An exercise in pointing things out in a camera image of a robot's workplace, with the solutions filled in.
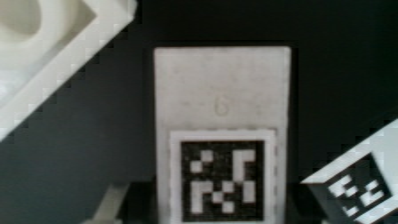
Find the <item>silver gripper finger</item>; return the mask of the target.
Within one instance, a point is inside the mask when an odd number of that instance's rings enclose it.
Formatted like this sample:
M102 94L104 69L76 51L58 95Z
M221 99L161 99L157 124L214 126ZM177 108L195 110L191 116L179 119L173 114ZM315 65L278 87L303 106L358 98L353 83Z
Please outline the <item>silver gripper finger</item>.
M93 215L81 224L155 224L150 182L109 184Z

